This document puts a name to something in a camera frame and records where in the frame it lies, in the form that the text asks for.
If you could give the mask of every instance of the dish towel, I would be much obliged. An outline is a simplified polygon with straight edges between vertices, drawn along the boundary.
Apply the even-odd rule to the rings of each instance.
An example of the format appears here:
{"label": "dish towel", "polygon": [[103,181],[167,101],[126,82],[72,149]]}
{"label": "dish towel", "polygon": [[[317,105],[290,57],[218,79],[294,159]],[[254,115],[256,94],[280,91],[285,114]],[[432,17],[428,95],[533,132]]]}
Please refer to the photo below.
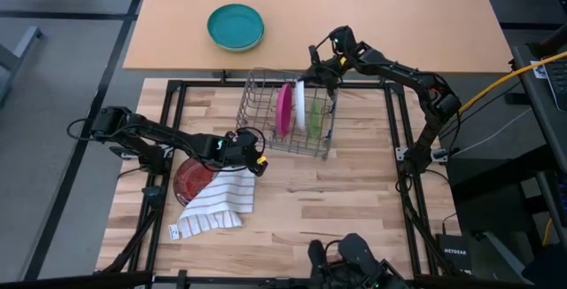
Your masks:
{"label": "dish towel", "polygon": [[255,176],[247,169],[219,172],[192,201],[177,221],[183,238],[217,228],[242,226],[237,213],[251,213]]}

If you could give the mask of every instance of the wooden tabletop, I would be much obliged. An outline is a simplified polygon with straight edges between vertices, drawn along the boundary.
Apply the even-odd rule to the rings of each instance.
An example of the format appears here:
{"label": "wooden tabletop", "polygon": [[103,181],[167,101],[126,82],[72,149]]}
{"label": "wooden tabletop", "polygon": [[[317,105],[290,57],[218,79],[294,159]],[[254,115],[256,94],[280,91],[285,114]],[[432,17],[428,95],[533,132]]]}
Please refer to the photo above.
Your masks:
{"label": "wooden tabletop", "polygon": [[[164,79],[146,79],[137,112],[159,121],[166,85]],[[239,88],[188,88],[181,130],[218,135],[234,130],[241,96]],[[254,212],[240,215],[244,227],[171,240],[167,226],[176,223],[183,207],[170,188],[157,274],[175,276],[179,269],[186,269],[192,277],[309,277],[307,246],[311,239],[327,243],[357,232],[369,242],[377,259],[387,259],[402,275],[411,277],[400,195],[394,189],[397,176],[384,93],[341,90],[338,102],[326,161],[267,151],[269,167],[257,178]],[[408,95],[407,102],[417,135],[423,114],[416,96]],[[173,121],[173,112],[170,114],[169,125]],[[398,128],[403,129],[400,121]],[[186,159],[184,153],[176,152],[173,171]],[[137,166],[136,161],[126,161],[122,170]],[[445,173],[441,166],[431,168]],[[432,231],[439,232],[442,220],[455,211],[451,191],[439,176],[426,173],[422,179]],[[134,234],[145,180],[145,173],[135,172],[118,182],[98,269],[110,264]],[[447,230],[459,232],[455,217],[447,220]],[[422,269],[427,272],[423,241],[419,236],[417,240]],[[141,266],[148,242],[146,237]]]}
{"label": "wooden tabletop", "polygon": [[[264,20],[255,49],[232,53],[207,33],[213,11],[247,4]],[[144,0],[126,68],[303,70],[307,46],[349,25],[391,60],[434,72],[508,72],[511,54],[488,0]],[[330,55],[330,45],[322,59]]]}

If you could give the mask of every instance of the pink plate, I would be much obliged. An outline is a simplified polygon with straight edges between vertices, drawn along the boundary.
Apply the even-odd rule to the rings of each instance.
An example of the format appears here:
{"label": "pink plate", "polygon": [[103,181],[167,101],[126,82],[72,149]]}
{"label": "pink plate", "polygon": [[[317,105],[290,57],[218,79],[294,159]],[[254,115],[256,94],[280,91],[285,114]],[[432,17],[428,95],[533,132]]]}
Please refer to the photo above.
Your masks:
{"label": "pink plate", "polygon": [[290,132],[291,121],[291,85],[286,83],[277,95],[276,130],[277,134],[285,137]]}

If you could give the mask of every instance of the teal bowl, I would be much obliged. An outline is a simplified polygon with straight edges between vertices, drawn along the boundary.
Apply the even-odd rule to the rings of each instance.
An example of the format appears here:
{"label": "teal bowl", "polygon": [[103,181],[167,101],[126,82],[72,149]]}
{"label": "teal bowl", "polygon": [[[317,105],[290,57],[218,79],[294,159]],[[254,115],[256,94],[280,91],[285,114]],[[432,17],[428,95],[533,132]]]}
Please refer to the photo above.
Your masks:
{"label": "teal bowl", "polygon": [[228,4],[216,9],[206,28],[213,41],[226,51],[250,50],[264,36],[261,16],[243,4]]}

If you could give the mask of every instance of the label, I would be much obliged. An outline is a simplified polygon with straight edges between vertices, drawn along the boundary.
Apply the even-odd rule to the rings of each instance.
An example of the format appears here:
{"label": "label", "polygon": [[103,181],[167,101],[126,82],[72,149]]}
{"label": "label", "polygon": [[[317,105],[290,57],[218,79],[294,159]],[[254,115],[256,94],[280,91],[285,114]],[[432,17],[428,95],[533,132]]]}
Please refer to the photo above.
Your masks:
{"label": "label", "polygon": [[[536,64],[536,63],[540,63],[540,62],[539,61],[530,61],[530,64]],[[546,80],[548,78],[548,71],[546,70],[545,65],[534,67],[533,73],[535,74],[535,77],[537,77],[539,79]]]}
{"label": "label", "polygon": [[176,224],[169,225],[169,237],[171,240],[179,239],[179,230]]}

